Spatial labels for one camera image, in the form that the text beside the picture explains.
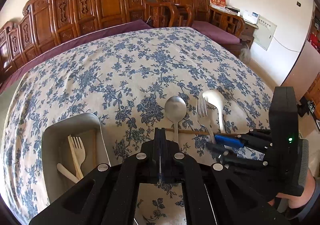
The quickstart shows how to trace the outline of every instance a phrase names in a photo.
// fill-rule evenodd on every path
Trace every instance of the white tray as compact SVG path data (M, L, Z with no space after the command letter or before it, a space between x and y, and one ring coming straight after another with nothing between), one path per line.
M101 124L96 115L83 113L73 116L47 127L44 131L42 136L42 165L44 182L50 203L54 202L74 185L72 181L57 170L57 164L61 163L71 173L76 175L68 135L79 136L83 142L86 154L85 161L81 165L83 175L85 176L95 168L93 164L94 136L90 130L96 131L96 165L98 166L101 163L111 165Z

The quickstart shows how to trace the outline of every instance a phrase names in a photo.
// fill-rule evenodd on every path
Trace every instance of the wooden fork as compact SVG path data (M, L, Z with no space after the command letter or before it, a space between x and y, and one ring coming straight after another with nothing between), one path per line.
M68 141L71 149L73 163L76 169L76 176L78 179L83 178L83 174L81 171L81 164L85 160L85 149L80 137L71 137L68 136Z

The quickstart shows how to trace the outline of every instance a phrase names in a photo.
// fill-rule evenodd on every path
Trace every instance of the white device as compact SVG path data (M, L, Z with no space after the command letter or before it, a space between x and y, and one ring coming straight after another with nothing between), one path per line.
M248 11L244 11L242 17L245 21L248 21L252 24L257 24L258 20L259 20L259 14L255 13L255 12L250 13Z

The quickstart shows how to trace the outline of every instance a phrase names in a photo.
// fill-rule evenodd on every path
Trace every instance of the blue object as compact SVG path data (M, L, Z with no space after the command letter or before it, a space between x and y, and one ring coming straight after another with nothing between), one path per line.
M214 138L216 139L216 142L218 144L227 145L236 149L244 147L244 143L241 143L239 139L231 138L224 135L215 135Z

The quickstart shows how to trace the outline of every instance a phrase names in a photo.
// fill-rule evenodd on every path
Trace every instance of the silver fork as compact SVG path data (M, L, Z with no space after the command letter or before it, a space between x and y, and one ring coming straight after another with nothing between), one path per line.
M72 146L74 149L74 153L76 155L76 159L78 161L79 164L79 169L77 170L81 176L81 178L83 178L83 174L81 171L81 164L84 162L85 160L85 149L82 143L82 140L80 137L71 137L71 142L72 142Z
M210 127L211 119L210 119L210 116L208 116L207 114L207 104L203 97L197 98L196 112L197 112L197 118L198 118L199 124L201 126L204 126L208 130L210 134L211 142L215 144L216 140L214 138L214 134Z

